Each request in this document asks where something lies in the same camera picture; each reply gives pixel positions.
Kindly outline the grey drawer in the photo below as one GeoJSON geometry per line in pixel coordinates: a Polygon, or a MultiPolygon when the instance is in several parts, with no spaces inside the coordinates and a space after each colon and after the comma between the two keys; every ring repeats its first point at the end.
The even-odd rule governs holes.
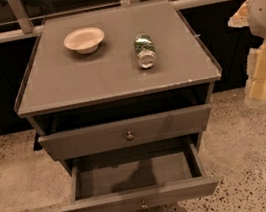
{"type": "Polygon", "coordinates": [[[208,104],[196,105],[185,109],[53,133],[40,137],[38,141],[54,161],[68,160],[127,146],[199,133],[206,128],[210,111],[208,104]],[[133,140],[126,140],[127,131],[132,131],[133,140]]]}
{"type": "Polygon", "coordinates": [[[75,165],[72,181],[71,202],[61,212],[130,212],[142,209],[142,200],[150,209],[210,196],[219,183],[206,175],[190,144],[75,165]]]}

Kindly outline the grey drawer cabinet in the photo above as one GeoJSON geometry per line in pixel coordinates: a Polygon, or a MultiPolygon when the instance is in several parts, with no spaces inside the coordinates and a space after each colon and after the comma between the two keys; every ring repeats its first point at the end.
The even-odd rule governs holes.
{"type": "Polygon", "coordinates": [[[169,0],[139,2],[45,22],[15,110],[38,135],[208,104],[221,68],[169,0]],[[64,38],[87,27],[105,33],[89,54],[64,38]],[[157,60],[137,65],[134,40],[147,34],[157,60]]]}

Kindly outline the brass top drawer knob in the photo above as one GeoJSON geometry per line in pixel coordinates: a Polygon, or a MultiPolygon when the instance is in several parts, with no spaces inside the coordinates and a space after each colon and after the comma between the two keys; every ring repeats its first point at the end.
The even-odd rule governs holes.
{"type": "Polygon", "coordinates": [[[133,140],[134,139],[134,134],[132,133],[132,131],[127,131],[126,133],[126,140],[133,140]]]}

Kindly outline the brass drawer knob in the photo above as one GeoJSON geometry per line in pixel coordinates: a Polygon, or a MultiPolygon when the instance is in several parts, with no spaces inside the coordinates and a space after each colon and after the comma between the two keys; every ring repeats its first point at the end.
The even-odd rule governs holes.
{"type": "Polygon", "coordinates": [[[126,140],[133,140],[134,139],[134,134],[132,133],[132,131],[127,131],[126,133],[126,140]]]}
{"type": "Polygon", "coordinates": [[[146,204],[146,201],[144,201],[144,200],[141,201],[141,208],[142,209],[148,208],[148,205],[146,204]]]}

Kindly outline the brass middle drawer knob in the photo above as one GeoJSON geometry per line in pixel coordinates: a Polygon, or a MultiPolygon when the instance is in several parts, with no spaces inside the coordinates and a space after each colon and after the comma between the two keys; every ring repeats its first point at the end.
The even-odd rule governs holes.
{"type": "Polygon", "coordinates": [[[144,201],[144,200],[141,201],[141,208],[142,209],[148,208],[148,205],[146,204],[146,201],[144,201]]]}

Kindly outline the grey top drawer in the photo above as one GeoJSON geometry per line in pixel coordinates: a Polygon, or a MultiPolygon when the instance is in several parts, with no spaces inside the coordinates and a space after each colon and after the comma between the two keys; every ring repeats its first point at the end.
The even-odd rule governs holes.
{"type": "Polygon", "coordinates": [[[210,111],[208,104],[196,105],[185,109],[53,133],[40,137],[38,141],[54,161],[68,160],[127,146],[199,133],[206,128],[210,111]],[[126,140],[127,131],[132,131],[133,140],[126,140]]]}

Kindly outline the green soda can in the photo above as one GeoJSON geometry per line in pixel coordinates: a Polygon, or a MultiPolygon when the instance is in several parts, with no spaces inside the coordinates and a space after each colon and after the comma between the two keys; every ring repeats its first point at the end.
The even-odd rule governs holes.
{"type": "Polygon", "coordinates": [[[134,48],[137,65],[142,69],[150,69],[157,60],[154,43],[147,34],[139,34],[135,37],[134,48]]]}

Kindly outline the white bowl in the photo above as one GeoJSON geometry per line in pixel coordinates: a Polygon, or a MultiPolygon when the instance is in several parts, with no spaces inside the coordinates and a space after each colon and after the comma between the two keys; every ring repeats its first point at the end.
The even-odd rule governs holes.
{"type": "Polygon", "coordinates": [[[93,53],[104,40],[105,33],[95,27],[81,28],[71,32],[64,38],[64,46],[70,51],[80,54],[93,53]]]}

